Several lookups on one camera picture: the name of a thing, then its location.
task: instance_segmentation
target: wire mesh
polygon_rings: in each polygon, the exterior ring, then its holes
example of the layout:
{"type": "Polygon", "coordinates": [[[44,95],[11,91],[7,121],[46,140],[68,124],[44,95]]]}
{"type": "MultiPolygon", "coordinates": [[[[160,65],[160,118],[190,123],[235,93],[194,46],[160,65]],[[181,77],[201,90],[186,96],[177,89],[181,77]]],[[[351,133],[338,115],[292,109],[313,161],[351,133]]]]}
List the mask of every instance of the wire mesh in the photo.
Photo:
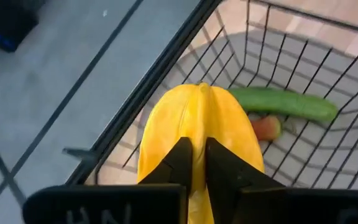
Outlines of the wire mesh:
{"type": "Polygon", "coordinates": [[[357,35],[358,27],[261,0],[241,2],[243,21],[226,16],[229,2],[212,13],[87,184],[134,184],[145,123],[158,99],[177,85],[206,82],[285,89],[335,103],[340,110],[330,123],[284,116],[282,137],[260,142],[265,173],[288,186],[358,189],[358,53],[274,24],[275,16],[289,14],[357,35]],[[264,11],[262,23],[252,20],[253,7],[264,11]]]}

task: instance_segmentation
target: cucumber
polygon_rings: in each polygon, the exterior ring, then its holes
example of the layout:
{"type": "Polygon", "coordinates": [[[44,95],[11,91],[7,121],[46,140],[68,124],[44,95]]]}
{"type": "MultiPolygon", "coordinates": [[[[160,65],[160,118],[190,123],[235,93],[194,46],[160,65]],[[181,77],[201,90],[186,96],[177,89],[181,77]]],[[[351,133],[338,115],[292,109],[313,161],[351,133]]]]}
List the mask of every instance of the cucumber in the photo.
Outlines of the cucumber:
{"type": "Polygon", "coordinates": [[[228,91],[245,111],[287,114],[315,121],[332,121],[338,113],[334,104],[318,96],[264,87],[232,88],[228,91]]]}

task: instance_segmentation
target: gray floor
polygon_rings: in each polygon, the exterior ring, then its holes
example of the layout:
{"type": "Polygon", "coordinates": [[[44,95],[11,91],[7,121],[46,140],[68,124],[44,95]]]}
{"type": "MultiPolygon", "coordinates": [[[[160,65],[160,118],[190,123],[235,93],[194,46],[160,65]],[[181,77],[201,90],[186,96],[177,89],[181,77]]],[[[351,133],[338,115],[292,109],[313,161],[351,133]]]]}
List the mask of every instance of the gray floor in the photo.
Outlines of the gray floor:
{"type": "Polygon", "coordinates": [[[142,2],[67,98],[134,3],[50,0],[17,52],[0,51],[0,223],[21,223],[26,197],[67,180],[79,162],[62,149],[93,145],[197,1],[142,2]]]}

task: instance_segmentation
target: wire basket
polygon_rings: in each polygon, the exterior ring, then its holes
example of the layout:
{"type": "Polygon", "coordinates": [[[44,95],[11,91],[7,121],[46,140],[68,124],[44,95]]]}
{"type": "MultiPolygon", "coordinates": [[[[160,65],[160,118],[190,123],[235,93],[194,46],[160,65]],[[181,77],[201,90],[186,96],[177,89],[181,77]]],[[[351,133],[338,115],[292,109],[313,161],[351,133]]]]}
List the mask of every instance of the wire basket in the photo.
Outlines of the wire basket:
{"type": "Polygon", "coordinates": [[[154,75],[146,74],[95,144],[99,160],[85,184],[134,184],[151,109],[169,89],[202,81],[223,88],[268,86],[335,103],[340,111],[331,123],[283,116],[283,136],[260,142],[265,173],[287,186],[358,189],[358,45],[344,53],[340,41],[308,37],[308,30],[288,33],[279,19],[291,16],[341,35],[358,36],[358,27],[262,0],[239,1],[240,7],[230,2],[198,5],[154,75]]]}

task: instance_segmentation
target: produce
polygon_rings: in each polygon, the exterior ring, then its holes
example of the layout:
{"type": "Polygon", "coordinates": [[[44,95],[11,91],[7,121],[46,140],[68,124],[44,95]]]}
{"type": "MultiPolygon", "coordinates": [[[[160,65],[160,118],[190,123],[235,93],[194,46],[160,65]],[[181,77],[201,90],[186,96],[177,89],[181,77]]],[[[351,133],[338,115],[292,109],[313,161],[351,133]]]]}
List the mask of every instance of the produce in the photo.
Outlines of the produce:
{"type": "Polygon", "coordinates": [[[313,95],[264,87],[228,90],[246,111],[263,111],[299,116],[315,121],[332,121],[338,109],[328,100],[313,95]]]}
{"type": "Polygon", "coordinates": [[[251,124],[259,141],[273,141],[282,133],[281,122],[273,115],[251,121],[251,124]]]}
{"type": "Polygon", "coordinates": [[[193,144],[189,223],[214,223],[205,184],[205,144],[212,137],[259,171],[264,163],[252,125],[237,100],[206,83],[179,85],[162,96],[147,120],[137,172],[140,182],[151,173],[181,137],[193,144]]]}

